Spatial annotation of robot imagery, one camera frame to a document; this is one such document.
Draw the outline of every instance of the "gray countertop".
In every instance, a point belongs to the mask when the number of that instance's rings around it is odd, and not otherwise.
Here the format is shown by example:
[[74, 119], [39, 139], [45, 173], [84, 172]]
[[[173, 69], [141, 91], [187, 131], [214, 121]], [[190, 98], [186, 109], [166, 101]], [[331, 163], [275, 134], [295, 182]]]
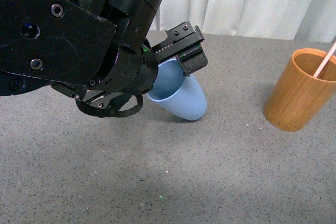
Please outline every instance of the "gray countertop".
[[335, 223], [335, 97], [294, 133], [262, 114], [291, 54], [331, 45], [205, 38], [196, 122], [147, 97], [125, 119], [50, 87], [1, 97], [0, 223]]

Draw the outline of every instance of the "wooden cup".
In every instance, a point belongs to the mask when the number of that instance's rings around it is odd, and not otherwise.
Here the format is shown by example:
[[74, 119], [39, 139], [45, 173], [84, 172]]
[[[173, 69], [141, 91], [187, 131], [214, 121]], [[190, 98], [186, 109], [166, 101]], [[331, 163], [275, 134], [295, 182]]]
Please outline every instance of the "wooden cup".
[[264, 107], [268, 122], [284, 131], [298, 131], [336, 92], [336, 57], [319, 78], [313, 74], [326, 52], [303, 48], [294, 52]]

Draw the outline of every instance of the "curtain fold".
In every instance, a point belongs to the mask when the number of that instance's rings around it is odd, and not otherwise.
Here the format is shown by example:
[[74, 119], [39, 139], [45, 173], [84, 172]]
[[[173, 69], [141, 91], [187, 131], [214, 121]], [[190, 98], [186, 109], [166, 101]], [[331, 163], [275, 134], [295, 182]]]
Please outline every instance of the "curtain fold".
[[334, 0], [163, 0], [151, 29], [190, 20], [204, 33], [331, 42]]

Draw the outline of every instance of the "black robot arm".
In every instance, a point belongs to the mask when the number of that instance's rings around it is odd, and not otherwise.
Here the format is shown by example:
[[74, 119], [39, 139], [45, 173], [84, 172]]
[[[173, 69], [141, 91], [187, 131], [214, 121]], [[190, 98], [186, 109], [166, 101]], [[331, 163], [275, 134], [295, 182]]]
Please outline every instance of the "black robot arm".
[[[43, 86], [92, 116], [142, 108], [158, 65], [176, 57], [185, 75], [207, 65], [199, 28], [184, 22], [151, 47], [145, 38], [162, 0], [0, 0], [0, 96]], [[132, 96], [138, 104], [120, 111]]]

